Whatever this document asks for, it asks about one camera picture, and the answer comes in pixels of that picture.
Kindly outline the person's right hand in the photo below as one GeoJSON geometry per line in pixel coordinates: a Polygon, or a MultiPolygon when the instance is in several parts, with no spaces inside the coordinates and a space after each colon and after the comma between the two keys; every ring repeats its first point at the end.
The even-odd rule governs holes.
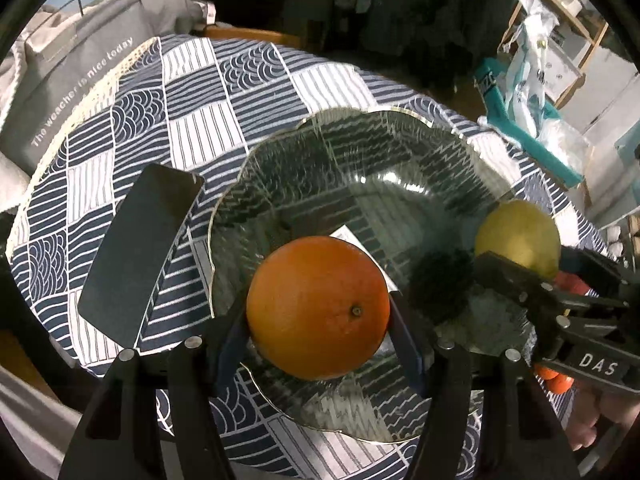
{"type": "Polygon", "coordinates": [[[601,391],[585,382],[575,382],[576,394],[565,433],[573,451],[589,448],[597,439],[597,422],[605,418],[626,434],[639,415],[639,399],[601,391]]]}

